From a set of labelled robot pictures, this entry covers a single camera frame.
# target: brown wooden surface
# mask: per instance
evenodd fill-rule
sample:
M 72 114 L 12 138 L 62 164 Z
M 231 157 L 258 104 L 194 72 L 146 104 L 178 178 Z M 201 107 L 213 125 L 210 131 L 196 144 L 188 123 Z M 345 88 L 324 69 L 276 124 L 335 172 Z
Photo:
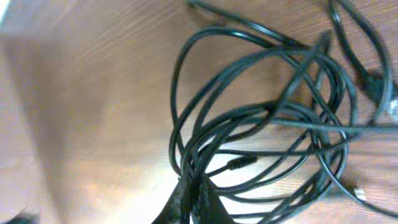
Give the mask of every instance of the brown wooden surface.
M 330 22 L 316 0 L 213 1 L 311 44 Z M 398 65 L 398 3 L 356 0 L 377 27 Z M 169 83 L 182 44 L 217 17 L 197 13 L 183 0 L 14 0 L 3 39 L 13 82 L 24 105 L 47 183 L 62 223 L 150 223 L 177 182 L 167 146 L 172 122 Z M 347 22 L 360 59 L 377 68 L 372 48 Z M 180 82 L 181 108 L 206 80 L 238 57 L 258 50 L 239 40 L 211 37 L 188 57 Z M 340 51 L 333 55 L 341 62 Z M 278 96 L 292 70 L 277 59 L 260 62 L 230 86 L 211 111 Z M 305 100 L 307 90 L 297 94 Z M 359 96 L 361 120 L 373 109 Z M 346 110 L 338 112 L 346 118 Z M 296 129 L 270 126 L 234 148 L 285 149 Z M 369 201 L 398 211 L 396 135 L 365 138 L 352 146 L 348 174 Z M 219 159 L 220 166 L 226 159 Z M 237 183 L 270 164 L 215 178 Z M 288 179 L 256 191 L 287 194 L 316 168 L 316 160 Z M 231 213 L 271 207 L 225 202 Z M 287 223 L 394 223 L 345 199 L 324 200 Z

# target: tangled cable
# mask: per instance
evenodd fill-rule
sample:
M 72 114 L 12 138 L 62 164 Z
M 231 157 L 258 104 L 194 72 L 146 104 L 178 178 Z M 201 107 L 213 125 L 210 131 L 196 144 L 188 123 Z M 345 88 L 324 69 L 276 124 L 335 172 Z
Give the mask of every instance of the tangled cable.
M 180 178 L 189 180 L 190 183 L 187 185 L 188 187 L 185 186 L 185 188 L 183 188 L 184 192 L 189 192 L 187 194 L 188 196 L 185 195 L 184 197 L 190 198 L 190 202 L 184 203 L 182 199 L 179 202 L 178 206 L 180 206 L 179 209 L 181 213 L 178 214 L 178 223 L 189 223 L 190 214 L 194 217 L 197 216 L 197 210 L 200 210 L 201 208 L 198 208 L 195 204 L 198 203 L 197 201 L 200 195 L 199 186 L 203 183 L 204 179 L 217 175 L 228 169 L 237 169 L 255 163 L 258 157 L 278 157 L 278 160 L 263 170 L 260 174 L 242 184 L 230 187 L 218 187 L 214 183 L 210 182 L 210 185 L 217 196 L 223 196 L 237 202 L 280 203 L 270 212 L 229 215 L 231 220 L 242 218 L 261 218 L 259 223 L 282 222 L 293 215 L 300 213 L 325 197 L 334 185 L 356 203 L 383 215 L 398 218 L 398 213 L 387 211 L 357 198 L 355 194 L 350 192 L 339 181 L 339 178 L 346 167 L 350 142 L 357 140 L 360 137 L 360 134 L 365 131 L 374 131 L 378 133 L 398 131 L 398 127 L 394 125 L 376 125 L 376 121 L 391 101 L 393 93 L 392 68 L 389 54 L 382 40 L 366 18 L 364 18 L 355 9 L 355 7 L 346 0 L 328 1 L 328 10 L 336 35 L 343 53 L 354 68 L 354 71 L 360 76 L 360 78 L 371 80 L 371 75 L 357 59 L 346 38 L 344 27 L 338 13 L 338 5 L 340 5 L 341 8 L 351 16 L 351 18 L 369 37 L 372 45 L 376 49 L 381 63 L 382 92 L 379 96 L 379 104 L 372 118 L 365 125 L 359 125 L 357 124 L 358 101 L 356 87 L 348 76 L 346 70 L 328 55 L 331 47 L 332 32 L 327 31 L 322 33 L 314 46 L 307 46 L 291 37 L 280 34 L 275 30 L 271 30 L 262 24 L 243 19 L 242 17 L 228 11 L 214 7 L 211 4 L 202 1 L 189 1 L 189 3 L 194 7 L 213 12 L 231 21 L 245 25 L 268 38 L 277 40 L 280 44 L 273 44 L 261 36 L 254 35 L 243 30 L 212 26 L 197 32 L 189 38 L 183 46 L 177 63 L 175 64 L 170 93 L 172 119 L 174 121 L 174 130 L 172 132 L 169 145 L 170 163 Z M 201 88 L 200 91 L 190 100 L 183 111 L 178 114 L 178 78 L 185 57 L 195 43 L 205 37 L 213 35 L 223 35 L 242 39 L 261 46 L 264 50 L 242 57 L 225 67 L 203 88 Z M 303 60 L 295 59 L 294 56 L 296 55 L 301 55 Z M 243 71 L 258 63 L 258 61 L 270 57 L 279 57 L 295 69 L 292 79 L 284 87 L 279 98 L 274 101 L 265 101 L 263 103 L 245 105 L 231 109 L 205 123 L 204 120 L 210 108 L 222 92 L 240 74 L 242 74 Z M 319 66 L 315 80 L 312 80 L 310 75 L 307 73 L 309 66 L 313 63 L 316 63 Z M 320 88 L 324 78 L 327 78 L 330 86 L 330 96 L 328 99 L 324 99 L 320 94 Z M 312 93 L 312 105 L 310 107 L 288 99 L 301 82 L 305 82 Z M 342 103 L 343 97 L 346 93 L 349 98 L 349 124 L 344 125 L 340 122 L 335 113 Z M 200 112 L 196 118 L 192 136 L 186 144 L 184 144 L 180 135 L 180 130 L 193 109 L 201 100 L 204 100 L 205 102 L 200 108 Z M 322 109 L 320 114 L 316 112 L 318 106 Z M 238 127 L 249 124 L 252 126 L 250 129 L 238 134 L 233 134 Z M 305 129 L 305 131 L 286 151 L 275 152 L 266 151 L 266 149 L 263 151 L 241 151 L 222 149 L 223 144 L 248 138 L 249 136 L 258 133 L 268 124 L 298 127 Z M 329 137 L 330 132 L 339 133 L 340 141 L 338 143 L 331 143 Z M 301 145 L 301 143 L 306 139 L 310 139 L 311 141 L 309 147 L 307 147 L 305 151 L 296 151 L 299 145 Z M 178 148 L 181 155 L 180 164 L 178 164 L 176 159 L 176 148 Z M 232 154 L 239 155 L 241 157 L 229 161 L 226 166 L 206 174 L 206 168 L 215 154 Z M 276 170 L 276 168 L 278 168 L 288 157 L 292 156 L 298 157 L 298 160 L 292 166 L 273 177 L 268 177 L 272 171 Z M 238 194 L 272 184 L 287 177 L 303 165 L 310 156 L 317 157 L 321 168 L 293 194 L 276 198 L 243 198 L 237 196 Z M 194 222 L 210 223 L 209 220 L 204 220 L 205 219 L 202 217 L 202 219 L 194 219 Z

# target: cord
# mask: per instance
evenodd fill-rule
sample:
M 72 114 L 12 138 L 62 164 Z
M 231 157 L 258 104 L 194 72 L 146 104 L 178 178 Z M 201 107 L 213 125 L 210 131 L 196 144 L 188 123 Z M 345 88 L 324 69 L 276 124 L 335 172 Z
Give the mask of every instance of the cord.
M 363 85 L 371 85 L 371 83 L 366 83 L 366 80 L 372 80 L 369 78 L 371 74 L 369 74 L 363 64 L 355 56 L 346 38 L 338 12 L 338 5 L 349 14 L 370 39 L 381 64 L 382 82 L 379 82 L 379 89 L 381 91 L 379 93 L 379 104 L 372 118 L 367 121 L 366 124 L 358 124 L 358 97 L 356 87 L 346 70 L 328 54 L 331 48 L 331 38 L 333 35 L 331 31 L 322 33 L 313 46 L 308 46 L 276 30 L 267 28 L 258 22 L 250 21 L 206 2 L 191 0 L 188 1 L 188 3 L 198 9 L 209 11 L 233 22 L 240 23 L 256 31 L 259 35 L 230 27 L 211 26 L 194 34 L 182 47 L 175 64 L 170 89 L 170 105 L 174 129 L 170 137 L 169 158 L 174 171 L 181 177 L 188 177 L 191 179 L 206 175 L 208 177 L 213 177 L 226 170 L 249 166 L 257 162 L 257 158 L 259 157 L 278 157 L 278 160 L 269 167 L 266 167 L 260 174 L 244 183 L 230 187 L 218 187 L 213 184 L 215 192 L 219 196 L 237 202 L 279 202 L 278 206 L 270 212 L 230 214 L 229 216 L 235 220 L 242 218 L 261 218 L 259 223 L 282 222 L 304 211 L 312 204 L 324 198 L 334 185 L 357 204 L 388 217 L 398 218 L 398 213 L 396 212 L 379 208 L 357 198 L 355 194 L 339 181 L 347 164 L 349 144 L 358 140 L 361 137 L 361 133 L 394 133 L 398 131 L 398 126 L 393 124 L 376 124 L 376 121 L 391 101 L 393 79 L 391 60 L 388 51 L 371 23 L 367 21 L 349 1 L 328 1 L 328 13 L 341 49 L 359 78 L 364 80 Z M 245 40 L 262 47 L 264 50 L 239 58 L 225 67 L 197 92 L 181 113 L 178 113 L 178 79 L 183 62 L 190 49 L 199 40 L 214 35 L 223 35 Z M 265 37 L 278 41 L 278 44 L 273 44 L 271 41 L 265 39 Z M 298 55 L 302 56 L 303 59 L 297 60 L 296 56 Z M 292 79 L 283 87 L 282 93 L 278 99 L 233 108 L 206 123 L 204 122 L 214 102 L 219 98 L 222 92 L 243 73 L 243 71 L 259 61 L 271 57 L 279 57 L 295 69 Z M 319 66 L 315 80 L 312 80 L 307 73 L 308 67 L 313 63 Z M 328 80 L 330 86 L 329 99 L 324 99 L 320 94 L 322 80 L 325 78 Z M 302 82 L 306 83 L 312 93 L 312 105 L 310 107 L 289 100 L 289 96 Z M 349 99 L 348 124 L 342 124 L 335 114 L 345 96 L 348 96 Z M 201 101 L 204 101 L 204 104 L 196 117 L 192 135 L 184 144 L 180 135 L 181 128 L 194 108 L 196 108 Z M 320 114 L 316 112 L 318 107 L 322 109 Z M 238 127 L 248 124 L 253 127 L 247 131 L 232 134 Z M 255 135 L 268 124 L 303 128 L 305 131 L 286 151 L 275 152 L 266 151 L 266 149 L 262 151 L 242 151 L 222 148 L 222 145 L 227 142 L 235 142 Z M 340 135 L 340 141 L 338 143 L 331 143 L 329 137 L 330 132 L 336 132 Z M 306 139 L 310 139 L 311 141 L 309 147 L 307 147 L 305 151 L 296 151 Z M 178 149 L 181 155 L 180 163 L 177 162 L 176 149 Z M 230 161 L 227 165 L 206 174 L 206 168 L 215 154 L 231 154 L 240 155 L 242 157 Z M 237 194 L 272 184 L 287 177 L 302 166 L 310 156 L 316 156 L 320 163 L 320 169 L 291 195 L 280 195 L 274 198 L 244 198 L 237 196 Z M 295 164 L 291 165 L 286 170 L 273 177 L 269 177 L 269 174 L 280 167 L 288 157 L 297 157 L 298 159 Z

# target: black cable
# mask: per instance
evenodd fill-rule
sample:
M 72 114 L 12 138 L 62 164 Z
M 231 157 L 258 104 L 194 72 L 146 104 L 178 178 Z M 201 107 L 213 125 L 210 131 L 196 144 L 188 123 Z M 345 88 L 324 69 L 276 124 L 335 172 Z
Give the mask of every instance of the black cable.
M 258 157 L 279 157 L 273 164 L 266 167 L 260 174 L 252 179 L 235 186 L 218 187 L 213 184 L 215 192 L 219 196 L 227 197 L 241 203 L 276 203 L 279 202 L 273 211 L 264 213 L 233 214 L 233 219 L 240 218 L 262 218 L 259 223 L 279 223 L 290 218 L 315 202 L 319 201 L 331 190 L 334 185 L 343 191 L 349 198 L 359 205 L 362 205 L 375 212 L 387 215 L 388 217 L 398 218 L 398 214 L 376 207 L 368 202 L 357 198 L 338 180 L 344 172 L 349 153 L 349 143 L 360 138 L 361 133 L 370 131 L 377 133 L 397 132 L 398 126 L 389 124 L 388 126 L 376 125 L 376 121 L 391 101 L 393 92 L 392 67 L 386 47 L 375 28 L 364 18 L 357 9 L 346 0 L 329 0 L 329 15 L 333 22 L 335 33 L 340 42 L 345 57 L 350 61 L 354 71 L 359 78 L 367 80 L 370 74 L 355 56 L 341 23 L 338 13 L 338 5 L 341 6 L 364 31 L 374 46 L 380 60 L 382 69 L 382 91 L 380 102 L 372 118 L 366 124 L 358 124 L 358 99 L 356 87 L 348 76 L 346 70 L 328 53 L 331 47 L 332 33 L 324 32 L 313 47 L 307 46 L 293 38 L 281 34 L 276 30 L 237 16 L 228 11 L 219 9 L 203 1 L 191 0 L 189 3 L 212 13 L 221 15 L 231 21 L 238 22 L 251 28 L 265 37 L 274 39 L 279 44 L 273 44 L 262 36 L 252 34 L 243 30 L 229 27 L 212 26 L 203 29 L 187 40 L 183 46 L 178 60 L 175 64 L 174 75 L 172 78 L 170 105 L 174 129 L 170 138 L 169 157 L 174 171 L 186 179 L 200 180 L 203 176 L 212 177 L 228 169 L 237 169 L 248 166 L 257 161 Z M 185 57 L 192 46 L 199 40 L 213 36 L 224 35 L 254 43 L 264 50 L 239 58 L 237 61 L 225 67 L 213 79 L 211 79 L 188 103 L 183 111 L 177 113 L 177 89 L 181 67 Z M 303 56 L 303 60 L 295 59 L 295 56 Z M 240 75 L 243 71 L 258 63 L 258 61 L 269 57 L 279 57 L 288 65 L 295 69 L 295 73 L 288 84 L 283 87 L 282 94 L 274 101 L 265 101 L 253 105 L 245 105 L 231 109 L 205 123 L 205 118 L 223 91 Z M 316 63 L 319 66 L 315 81 L 307 73 L 307 68 Z M 324 99 L 320 94 L 322 80 L 326 78 L 330 86 L 329 99 Z M 305 82 L 312 93 L 312 105 L 307 107 L 300 103 L 289 100 L 289 96 L 295 91 L 298 85 Z M 340 107 L 343 98 L 349 99 L 349 123 L 342 124 L 336 116 L 336 111 Z M 196 117 L 192 136 L 184 144 L 180 135 L 180 130 L 187 118 L 191 115 L 199 102 L 204 100 L 203 106 Z M 316 112 L 317 106 L 321 109 L 321 114 Z M 252 128 L 232 134 L 236 128 L 244 125 L 252 125 Z M 303 128 L 305 131 L 286 151 L 242 151 L 232 149 L 222 149 L 222 145 L 227 142 L 238 141 L 256 134 L 268 124 L 278 124 Z M 331 144 L 329 132 L 340 134 L 340 141 Z M 305 151 L 296 151 L 304 140 L 309 139 L 311 144 Z M 176 159 L 176 147 L 181 155 L 180 164 Z M 208 164 L 215 154 L 240 155 L 238 159 L 229 162 L 227 165 L 205 173 Z M 268 177 L 276 170 L 288 157 L 297 157 L 295 164 L 282 171 L 281 173 Z M 316 156 L 320 163 L 320 169 L 309 178 L 298 190 L 291 195 L 280 195 L 275 198 L 243 198 L 237 194 L 245 193 L 259 187 L 263 187 L 283 179 L 296 171 L 305 163 L 308 157 Z

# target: cable bundle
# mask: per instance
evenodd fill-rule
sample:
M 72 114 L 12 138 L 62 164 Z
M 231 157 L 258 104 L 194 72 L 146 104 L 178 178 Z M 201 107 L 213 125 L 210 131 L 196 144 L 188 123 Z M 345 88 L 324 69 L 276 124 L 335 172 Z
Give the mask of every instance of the cable bundle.
M 381 63 L 382 77 L 379 77 L 379 79 L 382 80 L 382 82 L 378 82 L 380 84 L 380 92 L 378 93 L 377 109 L 372 118 L 365 125 L 360 125 L 357 123 L 358 99 L 356 87 L 346 70 L 328 54 L 333 34 L 331 31 L 322 33 L 313 46 L 307 46 L 291 37 L 271 30 L 262 24 L 243 19 L 228 11 L 214 7 L 211 4 L 202 1 L 190 1 L 190 4 L 245 25 L 262 35 L 254 35 L 250 32 L 229 27 L 212 26 L 197 32 L 189 38 L 183 46 L 175 65 L 170 94 L 174 130 L 170 138 L 169 156 L 171 166 L 180 176 L 180 183 L 176 187 L 164 211 L 160 214 L 160 216 L 164 216 L 166 213 L 168 214 L 165 215 L 167 217 L 163 219 L 163 223 L 186 224 L 190 222 L 190 215 L 193 217 L 195 223 L 216 223 L 210 218 L 205 218 L 207 216 L 211 217 L 211 215 L 206 215 L 201 212 L 201 210 L 205 210 L 206 208 L 203 207 L 199 201 L 202 201 L 201 198 L 203 197 L 211 197 L 203 195 L 203 187 L 201 186 L 206 184 L 209 185 L 206 187 L 207 189 L 211 188 L 211 190 L 209 190 L 209 195 L 214 192 L 217 197 L 222 196 L 237 202 L 280 202 L 278 206 L 270 212 L 229 214 L 225 219 L 227 221 L 223 221 L 228 223 L 236 223 L 236 220 L 243 218 L 261 218 L 259 223 L 282 222 L 324 198 L 333 186 L 337 186 L 349 198 L 370 210 L 392 218 L 398 218 L 398 213 L 384 210 L 357 198 L 354 193 L 348 190 L 339 181 L 346 167 L 349 143 L 357 140 L 361 133 L 365 131 L 378 133 L 398 131 L 398 127 L 394 125 L 376 125 L 376 121 L 385 109 L 388 108 L 391 102 L 394 85 L 389 54 L 376 30 L 366 18 L 346 0 L 328 1 L 328 12 L 333 21 L 335 34 L 338 37 L 341 49 L 354 71 L 364 80 L 364 85 L 370 85 L 370 82 L 374 81 L 375 78 L 364 68 L 351 49 L 337 10 L 338 5 L 352 17 L 357 25 L 359 25 L 369 37 Z M 225 67 L 212 78 L 191 99 L 183 111 L 178 114 L 177 86 L 180 69 L 184 59 L 195 43 L 205 37 L 214 35 L 242 39 L 254 43 L 264 50 L 239 58 L 237 61 Z M 273 44 L 262 36 L 277 40 L 279 44 Z M 297 60 L 296 56 L 298 55 L 302 56 L 303 59 Z M 278 57 L 295 69 L 291 80 L 283 87 L 283 91 L 278 99 L 234 108 L 205 123 L 204 120 L 210 108 L 222 92 L 242 74 L 243 71 L 258 63 L 260 60 L 270 57 Z M 307 73 L 309 66 L 313 63 L 319 66 L 315 80 L 312 80 Z M 328 99 L 324 99 L 320 93 L 322 81 L 325 78 L 330 86 L 330 96 Z M 302 82 L 305 82 L 312 93 L 311 106 L 305 106 L 289 100 L 289 96 Z M 349 124 L 342 124 L 335 114 L 345 95 L 348 95 L 349 98 Z M 196 108 L 202 100 L 204 104 L 196 117 L 192 136 L 184 144 L 180 135 L 180 130 L 193 109 Z M 318 107 L 322 111 L 320 114 L 316 112 Z M 227 142 L 235 142 L 253 136 L 268 124 L 303 128 L 305 131 L 286 151 L 275 152 L 267 151 L 266 149 L 263 151 L 240 151 L 222 148 L 222 145 Z M 236 132 L 237 128 L 247 125 L 251 125 L 251 128 L 238 134 L 233 134 L 233 132 Z M 329 134 L 332 132 L 340 135 L 339 142 L 334 144 L 331 143 Z M 311 141 L 309 147 L 304 151 L 296 151 L 299 145 L 306 139 Z M 176 159 L 176 148 L 178 148 L 181 155 L 179 164 Z M 206 168 L 215 154 L 232 154 L 239 155 L 240 157 L 229 161 L 226 166 L 206 174 Z M 243 198 L 237 196 L 238 194 L 272 184 L 287 177 L 303 165 L 310 156 L 315 156 L 318 159 L 320 169 L 291 195 L 284 195 L 276 198 Z M 235 186 L 218 187 L 208 179 L 225 170 L 238 169 L 253 164 L 257 161 L 258 157 L 278 157 L 278 160 L 254 178 Z M 297 161 L 283 172 L 269 177 L 269 174 L 283 164 L 288 157 L 296 157 Z M 161 223 L 159 220 L 158 217 L 154 223 Z

